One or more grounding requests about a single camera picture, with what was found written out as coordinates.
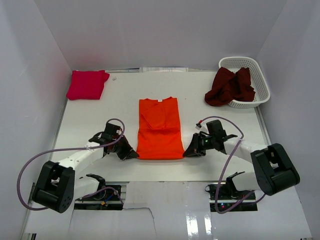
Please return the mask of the orange t shirt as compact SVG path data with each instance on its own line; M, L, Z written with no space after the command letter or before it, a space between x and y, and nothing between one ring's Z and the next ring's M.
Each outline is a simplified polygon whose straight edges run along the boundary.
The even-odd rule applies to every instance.
M168 97L139 100L137 149L140 160L179 160L183 158L178 99Z

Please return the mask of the dark red t shirt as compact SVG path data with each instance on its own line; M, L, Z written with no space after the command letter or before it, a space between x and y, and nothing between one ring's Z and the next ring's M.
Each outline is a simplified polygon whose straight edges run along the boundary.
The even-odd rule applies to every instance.
M242 67L237 72L220 67L214 77L211 90L204 96L204 101L210 106L220 107L233 100L252 102L255 94L248 67Z

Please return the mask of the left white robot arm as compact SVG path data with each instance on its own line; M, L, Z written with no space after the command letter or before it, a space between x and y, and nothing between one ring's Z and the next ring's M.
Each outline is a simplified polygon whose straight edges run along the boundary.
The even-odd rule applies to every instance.
M105 155L115 153L122 161L139 154L130 146L120 126L106 123L104 131L88 140L86 147L58 162L47 161L40 171L32 200L64 213L75 197L76 176Z

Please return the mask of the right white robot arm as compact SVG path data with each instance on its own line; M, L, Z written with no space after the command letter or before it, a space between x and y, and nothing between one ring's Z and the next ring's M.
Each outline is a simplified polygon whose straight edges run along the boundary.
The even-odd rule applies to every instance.
M204 157L208 150L216 150L228 156L243 159L253 166L251 172L236 172L226 178L222 186L215 188L236 200L245 192L262 191L267 196L296 186L301 178L284 147L279 143L257 144L240 136L227 134L222 126L222 118L205 118L207 132L194 133L183 157Z

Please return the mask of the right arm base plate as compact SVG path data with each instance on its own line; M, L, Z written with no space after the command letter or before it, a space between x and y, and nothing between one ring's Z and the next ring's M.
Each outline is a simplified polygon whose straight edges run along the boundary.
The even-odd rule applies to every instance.
M208 184L204 190L209 193L210 200L214 200L216 196L217 184ZM240 200L244 198L249 192L249 190L234 190L231 186L222 184L219 188L218 200Z

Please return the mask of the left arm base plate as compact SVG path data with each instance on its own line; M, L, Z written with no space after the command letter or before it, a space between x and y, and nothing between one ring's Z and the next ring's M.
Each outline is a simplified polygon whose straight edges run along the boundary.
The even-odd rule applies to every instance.
M95 195L92 195L90 197L85 198L78 198L77 201L117 201L118 195L121 195L122 186L119 184L116 185L106 185L105 188L108 187L108 189L104 189L103 191L100 191L96 193Z

